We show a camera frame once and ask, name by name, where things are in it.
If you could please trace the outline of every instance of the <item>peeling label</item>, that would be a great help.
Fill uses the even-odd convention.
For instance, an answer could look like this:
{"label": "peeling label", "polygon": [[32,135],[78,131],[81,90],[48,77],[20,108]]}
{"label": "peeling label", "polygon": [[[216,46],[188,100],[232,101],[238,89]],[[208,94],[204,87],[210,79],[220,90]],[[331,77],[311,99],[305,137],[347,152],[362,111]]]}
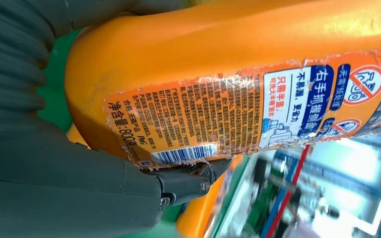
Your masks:
{"label": "peeling label", "polygon": [[381,132],[381,51],[114,92],[103,108],[142,168]]}

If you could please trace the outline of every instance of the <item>orange plastic bottle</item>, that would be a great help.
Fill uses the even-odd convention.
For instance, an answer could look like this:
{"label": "orange plastic bottle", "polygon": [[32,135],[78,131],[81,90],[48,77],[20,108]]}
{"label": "orange plastic bottle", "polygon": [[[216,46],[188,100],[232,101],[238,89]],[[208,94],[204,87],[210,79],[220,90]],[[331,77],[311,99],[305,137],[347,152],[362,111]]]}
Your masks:
{"label": "orange plastic bottle", "polygon": [[220,1],[84,32],[66,69],[93,149],[141,167],[381,132],[381,1]]}

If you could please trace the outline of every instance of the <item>red wire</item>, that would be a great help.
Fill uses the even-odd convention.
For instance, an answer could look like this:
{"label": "red wire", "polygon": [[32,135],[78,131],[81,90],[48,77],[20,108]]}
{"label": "red wire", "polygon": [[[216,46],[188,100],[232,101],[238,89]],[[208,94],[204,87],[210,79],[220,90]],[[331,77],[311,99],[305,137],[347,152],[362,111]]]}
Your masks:
{"label": "red wire", "polygon": [[[299,180],[300,172],[302,171],[303,164],[305,163],[308,151],[309,151],[310,145],[306,145],[305,149],[303,150],[302,157],[300,158],[299,164],[297,165],[296,172],[294,173],[293,180],[291,183],[293,185],[297,184],[297,181]],[[290,198],[292,196],[291,192],[287,192],[285,195],[280,210],[278,210],[277,215],[274,218],[274,221],[272,222],[271,228],[268,231],[268,234],[266,235],[266,238],[272,238],[272,234],[274,234],[275,229],[277,228],[278,222],[281,220],[282,214],[284,213],[284,209],[287,206],[288,202],[290,201]]]}

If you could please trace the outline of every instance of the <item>green surface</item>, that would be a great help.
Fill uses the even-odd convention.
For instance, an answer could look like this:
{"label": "green surface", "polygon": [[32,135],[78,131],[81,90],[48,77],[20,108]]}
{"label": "green surface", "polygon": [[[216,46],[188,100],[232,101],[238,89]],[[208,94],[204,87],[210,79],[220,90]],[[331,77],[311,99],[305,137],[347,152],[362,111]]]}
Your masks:
{"label": "green surface", "polygon": [[79,31],[60,37],[51,52],[50,64],[44,70],[47,82],[38,89],[38,93],[46,99],[46,108],[39,111],[39,116],[58,125],[67,131],[72,125],[64,93],[65,65],[69,49]]}

